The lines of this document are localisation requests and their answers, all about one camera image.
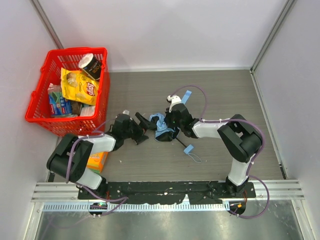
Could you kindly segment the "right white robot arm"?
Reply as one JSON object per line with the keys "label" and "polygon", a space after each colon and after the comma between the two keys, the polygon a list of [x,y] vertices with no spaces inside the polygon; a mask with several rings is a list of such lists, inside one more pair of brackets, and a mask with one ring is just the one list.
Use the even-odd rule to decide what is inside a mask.
{"label": "right white robot arm", "polygon": [[249,171],[265,146],[265,135],[256,125],[240,114],[220,120],[194,118],[183,103],[168,107],[164,120],[168,127],[179,129],[188,138],[222,140],[232,156],[226,190],[231,196],[244,192]]}

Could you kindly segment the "light blue folding umbrella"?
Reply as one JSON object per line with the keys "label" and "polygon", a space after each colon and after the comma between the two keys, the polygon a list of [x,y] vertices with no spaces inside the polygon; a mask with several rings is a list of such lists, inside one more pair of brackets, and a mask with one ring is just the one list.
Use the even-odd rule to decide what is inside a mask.
{"label": "light blue folding umbrella", "polygon": [[169,124],[165,121],[165,116],[162,113],[151,114],[148,119],[152,124],[155,124],[155,127],[152,129],[155,131],[154,139],[157,142],[171,142],[177,140],[183,147],[183,152],[193,159],[197,164],[202,163],[201,158],[192,153],[195,148],[192,144],[186,145],[179,138],[180,128],[179,127],[169,127]]}

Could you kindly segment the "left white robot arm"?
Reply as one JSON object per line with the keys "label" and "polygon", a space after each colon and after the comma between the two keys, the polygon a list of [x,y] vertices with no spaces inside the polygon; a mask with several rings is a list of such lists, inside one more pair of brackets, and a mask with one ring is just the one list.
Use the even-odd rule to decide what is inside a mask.
{"label": "left white robot arm", "polygon": [[106,132],[97,129],[93,135],[78,136],[66,134],[49,157],[46,167],[67,182],[82,186],[92,195],[105,197],[108,191],[107,180],[87,167],[93,154],[109,153],[123,146],[125,140],[131,139],[135,144],[146,141],[147,130],[156,130],[154,121],[149,121],[140,113],[135,114],[137,123],[128,114],[121,113]]}

